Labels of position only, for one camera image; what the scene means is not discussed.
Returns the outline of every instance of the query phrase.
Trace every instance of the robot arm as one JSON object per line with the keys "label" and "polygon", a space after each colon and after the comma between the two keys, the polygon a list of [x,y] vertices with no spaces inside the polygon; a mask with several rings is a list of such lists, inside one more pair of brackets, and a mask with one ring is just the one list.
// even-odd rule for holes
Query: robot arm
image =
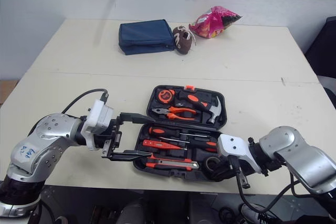
{"label": "robot arm", "polygon": [[13,149],[7,175],[0,185],[0,217],[20,217],[34,210],[45,180],[70,146],[86,145],[103,149],[102,157],[112,161],[132,161],[151,153],[114,152],[119,147],[124,121],[150,123],[153,119],[121,113],[112,119],[113,109],[96,100],[88,116],[76,118],[56,113],[42,118],[27,138]]}
{"label": "robot arm", "polygon": [[246,175],[255,172],[268,176],[268,171],[287,166],[312,197],[333,218],[336,217],[336,163],[322,150],[308,145],[296,129],[277,127],[262,137],[259,143],[252,138],[247,143],[241,138],[222,134],[218,140],[218,150],[224,159],[231,161],[235,157],[249,164],[248,169],[241,169],[240,164],[236,164],[228,171],[233,177],[235,172],[232,171],[240,170],[238,184],[243,188],[250,187]]}

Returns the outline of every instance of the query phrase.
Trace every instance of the snack bag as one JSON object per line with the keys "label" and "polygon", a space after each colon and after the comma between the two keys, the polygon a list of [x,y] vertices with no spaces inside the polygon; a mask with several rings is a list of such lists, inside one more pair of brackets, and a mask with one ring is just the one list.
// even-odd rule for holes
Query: snack bag
{"label": "snack bag", "polygon": [[189,24],[189,29],[201,37],[213,38],[240,18],[241,16],[222,6],[214,6]]}

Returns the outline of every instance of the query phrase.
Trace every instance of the pliers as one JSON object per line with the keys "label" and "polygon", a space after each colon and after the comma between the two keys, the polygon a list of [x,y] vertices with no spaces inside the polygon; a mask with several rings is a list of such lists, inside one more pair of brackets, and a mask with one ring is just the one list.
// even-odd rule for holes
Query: pliers
{"label": "pliers", "polygon": [[181,116],[176,115],[177,113],[182,112],[191,112],[192,114],[196,114],[196,110],[188,109],[188,108],[176,108],[169,107],[168,109],[164,108],[156,108],[152,109],[156,114],[165,114],[168,119],[180,119],[180,120],[195,120],[195,118],[183,118]]}

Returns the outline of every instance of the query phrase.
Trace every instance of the black toolbox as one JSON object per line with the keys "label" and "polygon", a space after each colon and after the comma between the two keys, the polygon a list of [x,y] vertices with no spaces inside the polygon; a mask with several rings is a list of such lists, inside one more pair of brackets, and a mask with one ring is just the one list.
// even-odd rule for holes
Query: black toolbox
{"label": "black toolbox", "polygon": [[193,86],[160,85],[152,92],[147,115],[156,121],[142,126],[135,150],[153,154],[133,165],[147,173],[212,181],[209,169],[219,162],[218,129],[227,121],[224,96]]}

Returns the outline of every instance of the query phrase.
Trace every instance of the cable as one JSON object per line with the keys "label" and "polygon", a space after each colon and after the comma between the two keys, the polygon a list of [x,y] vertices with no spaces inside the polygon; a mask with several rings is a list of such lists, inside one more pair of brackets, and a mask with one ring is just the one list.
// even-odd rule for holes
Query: cable
{"label": "cable", "polygon": [[40,201],[38,203],[38,217],[37,217],[36,223],[40,223],[41,216],[42,216],[42,203]]}
{"label": "cable", "polygon": [[278,202],[278,200],[285,194],[285,192],[287,192],[290,188],[291,188],[291,184],[289,184],[288,186],[286,186],[272,201],[271,203],[263,210],[258,210],[256,208],[254,208],[245,198],[245,195],[243,193],[243,188],[239,179],[239,173],[236,173],[236,179],[237,179],[237,185],[238,185],[238,190],[239,190],[239,195],[242,199],[242,201],[250,208],[252,209],[254,212],[257,212],[259,214],[263,214],[264,212],[269,211],[275,204],[276,202]]}
{"label": "cable", "polygon": [[65,114],[68,111],[68,109],[71,108],[71,106],[73,106],[79,99],[86,96],[87,94],[94,93],[94,92],[104,92],[100,100],[103,101],[105,104],[109,96],[107,90],[106,89],[91,89],[77,96],[72,102],[70,102],[70,104],[61,113]]}
{"label": "cable", "polygon": [[40,202],[42,206],[44,206],[45,209],[49,212],[52,224],[55,224],[56,221],[55,221],[55,216],[54,216],[54,213],[52,212],[52,209],[43,200],[40,200]]}
{"label": "cable", "polygon": [[301,194],[301,195],[297,194],[294,189],[294,176],[291,172],[289,173],[289,175],[290,175],[290,189],[291,189],[292,194],[295,197],[297,198],[314,198],[315,197],[311,194]]}

